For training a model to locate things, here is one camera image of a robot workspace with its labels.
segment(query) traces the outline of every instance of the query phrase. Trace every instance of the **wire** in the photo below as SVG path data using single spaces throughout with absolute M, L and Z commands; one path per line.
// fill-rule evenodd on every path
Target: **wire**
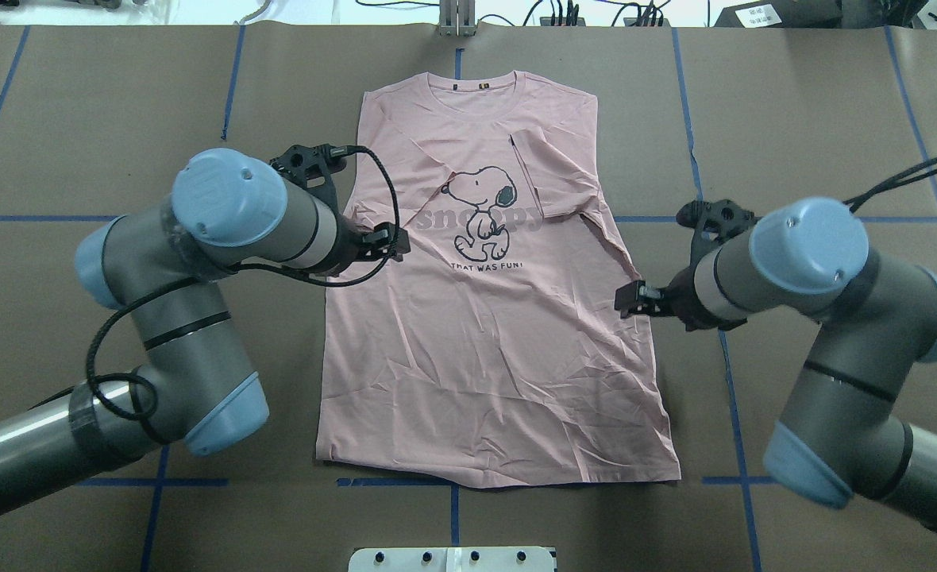
M 170 292 L 175 292 L 175 290 L 186 288 L 186 286 L 192 286 L 194 284 L 197 284 L 195 278 L 184 278 L 161 286 L 147 296 L 137 298 L 137 300 L 127 304 L 126 307 L 120 308 L 119 311 L 116 311 L 116 314 L 109 316 L 109 319 L 106 319 L 105 323 L 102 324 L 102 328 L 98 329 L 98 333 L 94 334 L 94 340 L 91 340 L 91 346 L 87 348 L 87 360 L 84 362 L 84 373 L 87 375 L 87 387 L 91 389 L 91 395 L 94 395 L 95 399 L 102 402 L 102 406 L 105 406 L 105 409 L 108 409 L 109 412 L 112 412 L 117 417 L 122 417 L 123 419 L 131 421 L 148 419 L 157 410 L 157 390 L 154 388 L 153 383 L 150 383 L 150 381 L 135 373 L 105 373 L 102 376 L 95 373 L 94 359 L 98 356 L 98 349 L 102 347 L 102 340 L 105 340 L 106 335 L 109 334 L 109 330 L 112 330 L 112 326 L 115 326 L 116 322 L 119 322 L 125 315 L 130 314 L 131 311 L 135 311 L 135 309 L 150 303 L 150 301 L 157 300 L 157 298 L 161 296 L 166 296 L 166 294 Z M 126 381 L 129 385 L 142 386 L 152 395 L 152 402 L 150 402 L 148 409 L 142 412 L 128 412 L 126 409 L 116 405 L 102 393 L 101 386 L 105 381 Z
M 264 14 L 264 11 L 267 10 L 268 6 L 270 6 L 271 4 L 272 4 L 272 0 L 264 0 L 264 3 L 261 5 L 261 7 L 257 8 L 256 11 L 251 12 L 250 14 L 247 14 L 246 16 L 243 16 L 243 19 L 236 22 L 237 25 L 246 25 L 246 22 L 251 21 L 253 18 L 261 14 Z
M 535 0 L 535 4 L 533 4 L 533 7 L 529 8 L 529 13 L 526 14 L 526 21 L 522 22 L 522 25 L 529 25 L 529 18 L 531 18 L 531 14 L 533 14 L 535 8 L 538 8 L 538 5 L 540 4 L 542 4 L 542 0 Z
M 903 171 L 902 173 L 897 173 L 896 175 L 881 181 L 879 184 L 874 185 L 871 188 L 871 191 L 865 192 L 864 195 L 857 195 L 852 199 L 843 200 L 843 205 L 850 207 L 850 213 L 856 213 L 857 209 L 863 207 L 864 203 L 867 203 L 868 199 L 873 198 L 875 195 L 880 195 L 882 192 L 891 191 L 891 189 L 899 188 L 900 186 L 914 184 L 916 181 L 924 180 L 928 177 L 937 175 L 937 169 L 931 169 L 931 167 L 936 165 L 937 157 L 926 160 L 923 163 L 918 163 Z
M 617 2 L 607 2 L 607 4 L 617 4 Z M 619 18 L 620 14 L 623 14 L 623 11 L 627 10 L 629 6 L 634 6 L 637 8 L 638 17 L 642 17 L 642 4 L 638 4 L 637 2 L 620 4 L 620 10 L 617 10 L 617 15 L 613 16 L 613 22 L 610 23 L 610 28 L 613 28 L 613 26 L 617 25 L 617 18 Z
M 638 19 L 631 25 L 642 26 L 643 28 L 644 26 L 656 25 L 656 11 L 656 3 L 650 0 L 644 11 L 638 11 Z
M 371 6 L 371 7 L 388 7 L 388 6 L 399 6 L 402 4 L 414 4 L 415 6 L 440 6 L 438 3 L 432 2 L 414 2 L 413 0 L 399 0 L 399 2 L 381 2 L 380 4 L 371 4 L 369 2 L 364 2 L 364 0 L 356 0 L 356 4 L 360 6 Z
M 480 16 L 480 17 L 479 17 L 479 21 L 484 21 L 484 19 L 486 19 L 486 18 L 500 18 L 500 19 L 502 19 L 502 21 L 507 22 L 508 25 L 512 25 L 512 26 L 515 25 L 514 22 L 509 21 L 509 19 L 505 18 L 504 16 L 502 16 L 502 15 L 500 15 L 500 14 L 486 14 L 486 15 L 484 15 L 484 16 Z
M 363 145 L 352 145 L 349 146 L 349 151 L 351 151 L 351 155 L 352 153 L 363 153 L 364 155 L 369 155 L 370 159 L 376 163 L 377 169 L 380 170 L 380 174 L 383 175 L 384 181 L 386 184 L 388 184 L 388 190 L 391 193 L 391 207 L 392 209 L 395 209 L 395 233 L 393 233 L 391 236 L 388 247 L 386 247 L 383 256 L 380 258 L 380 263 L 378 263 L 377 266 L 373 268 L 373 270 L 367 272 L 366 275 L 360 276 L 360 278 L 356 278 L 355 280 L 346 280 L 345 282 L 326 282 L 317 280 L 315 278 L 311 278 L 311 276 L 301 270 L 288 267 L 276 267 L 275 265 L 236 264 L 231 265 L 226 270 L 230 272 L 239 272 L 242 270 L 263 270 L 274 272 L 275 274 L 279 274 L 281 276 L 287 276 L 287 278 L 299 280 L 308 284 L 314 284 L 326 288 L 341 288 L 344 286 L 355 286 L 356 284 L 362 284 L 363 282 L 366 282 L 367 280 L 373 278 L 378 272 L 380 272 L 381 269 L 384 268 L 384 264 L 386 264 L 390 258 L 396 257 L 396 246 L 397 242 L 399 241 L 399 232 L 397 231 L 402 228 L 402 217 L 400 217 L 399 213 L 399 196 L 397 195 L 397 191 L 395 191 L 395 184 L 391 181 L 391 177 L 388 175 L 388 170 L 385 169 L 384 164 L 380 162 L 380 158 L 378 158 L 376 153 L 372 152 L 371 149 L 368 149 Z M 122 417 L 123 419 L 131 421 L 149 419 L 149 417 L 152 416 L 157 410 L 157 390 L 154 388 L 154 384 L 151 381 L 145 379 L 143 376 L 139 376 L 137 373 L 105 373 L 99 376 L 95 372 L 95 361 L 97 361 L 98 349 L 101 349 L 102 347 L 102 341 L 105 340 L 106 336 L 108 336 L 110 330 L 112 330 L 113 326 L 116 325 L 116 322 L 119 322 L 120 319 L 125 318 L 125 316 L 130 314 L 130 312 L 135 311 L 135 309 L 138 309 L 147 303 L 151 303 L 161 296 L 166 296 L 168 293 L 175 292 L 175 290 L 180 290 L 182 288 L 199 283 L 199 280 L 191 277 L 168 283 L 165 286 L 161 286 L 149 294 L 146 294 L 146 296 L 137 298 L 137 300 L 127 304 L 126 307 L 120 308 L 119 311 L 115 312 L 115 314 L 109 316 L 105 323 L 102 324 L 101 328 L 98 329 L 98 333 L 94 334 L 94 339 L 91 340 L 91 346 L 88 346 L 87 348 L 87 359 L 84 361 L 84 373 L 85 377 L 87 377 L 87 387 L 91 389 L 91 395 L 94 395 L 94 398 L 98 399 L 98 401 L 102 403 L 102 406 L 105 407 L 105 409 L 108 409 L 109 412 L 112 412 L 116 416 Z M 150 399 L 150 405 L 142 412 L 128 412 L 126 409 L 116 405 L 111 399 L 102 393 L 101 386 L 102 383 L 105 383 L 105 381 L 126 381 L 126 383 L 129 385 L 137 385 L 145 388 L 145 390 L 148 390 L 150 397 L 152 397 L 152 399 Z M 43 405 L 44 403 L 58 399 L 62 397 L 62 395 L 66 395 L 68 391 L 71 390 L 63 390 L 62 392 L 39 403 L 39 405 Z
M 357 284 L 366 282 L 367 280 L 373 278 L 378 272 L 380 272 L 382 268 L 384 268 L 386 261 L 389 261 L 390 258 L 397 256 L 397 250 L 395 247 L 399 241 L 399 233 L 396 231 L 402 228 L 402 218 L 400 218 L 399 214 L 399 196 L 397 195 L 397 191 L 395 191 L 395 184 L 391 181 L 391 177 L 388 175 L 388 170 L 385 169 L 384 164 L 380 162 L 380 158 L 378 158 L 376 153 L 370 151 L 370 149 L 363 145 L 353 145 L 349 149 L 351 149 L 353 153 L 363 153 L 364 155 L 369 155 L 370 159 L 373 159 L 373 162 L 377 163 L 377 169 L 379 169 L 380 174 L 383 175 L 384 182 L 388 184 L 388 190 L 391 193 L 391 207 L 393 210 L 395 210 L 395 234 L 391 236 L 391 240 L 388 243 L 388 250 L 386 250 L 383 254 L 383 257 L 380 258 L 380 263 L 377 264 L 377 266 L 374 267 L 370 272 L 360 276 L 360 278 L 346 280 L 345 282 L 327 282 L 324 280 L 317 280 L 316 278 L 311 278 L 310 275 L 301 270 L 288 267 L 276 267 L 276 265 L 266 265 L 261 263 L 231 265 L 229 267 L 229 271 L 263 270 L 274 272 L 277 275 L 286 276 L 287 278 L 299 280 L 300 282 L 306 282 L 307 284 L 313 284 L 315 286 L 323 286 L 326 288 L 341 288 L 344 286 L 355 286 Z

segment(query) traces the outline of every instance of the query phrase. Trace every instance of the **cartoon dog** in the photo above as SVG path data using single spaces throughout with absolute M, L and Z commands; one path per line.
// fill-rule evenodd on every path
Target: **cartoon dog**
M 455 236 L 454 249 L 476 263 L 504 258 L 511 245 L 510 233 L 504 225 L 497 225 L 492 211 L 493 207 L 506 209 L 515 205 L 519 197 L 515 182 L 507 171 L 489 166 L 475 173 L 454 173 L 440 187 L 440 192 L 476 209 L 465 223 L 468 236 Z

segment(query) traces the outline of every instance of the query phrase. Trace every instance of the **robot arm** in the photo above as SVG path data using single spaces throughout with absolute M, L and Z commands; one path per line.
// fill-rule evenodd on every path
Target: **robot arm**
M 937 532 L 937 435 L 890 415 L 912 363 L 937 361 L 937 276 L 871 249 L 838 200 L 752 217 L 742 217 L 748 232 L 731 233 L 665 290 L 618 290 L 617 309 L 673 314 L 689 330 L 736 327 L 777 305 L 820 322 L 766 469 L 825 506 L 860 493 Z
M 0 514 L 161 445 L 184 439 L 208 455 L 262 426 L 268 403 L 214 280 L 248 257 L 332 275 L 407 251 L 395 225 L 360 233 L 339 216 L 330 173 L 355 149 L 294 146 L 273 167 L 210 149 L 179 173 L 170 198 L 84 239 L 81 283 L 105 307 L 132 309 L 149 364 L 0 423 Z M 283 176 L 302 188 L 287 188 Z

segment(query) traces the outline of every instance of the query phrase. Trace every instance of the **white mounting plate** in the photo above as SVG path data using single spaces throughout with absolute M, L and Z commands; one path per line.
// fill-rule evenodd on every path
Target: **white mounting plate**
M 476 35 L 476 0 L 439 0 L 441 36 Z
M 519 553 L 526 558 L 519 560 Z M 549 547 L 360 549 L 349 559 L 349 572 L 557 572 L 556 553 Z

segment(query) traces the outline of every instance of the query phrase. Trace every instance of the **wrinkled fabric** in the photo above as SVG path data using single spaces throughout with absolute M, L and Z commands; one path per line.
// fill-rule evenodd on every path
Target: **wrinkled fabric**
M 596 175 L 595 95 L 424 73 L 364 95 L 359 142 L 411 253 L 327 291 L 317 458 L 473 488 L 680 478 L 649 320 L 613 309 L 639 274 Z M 345 216 L 393 219 L 363 156 Z

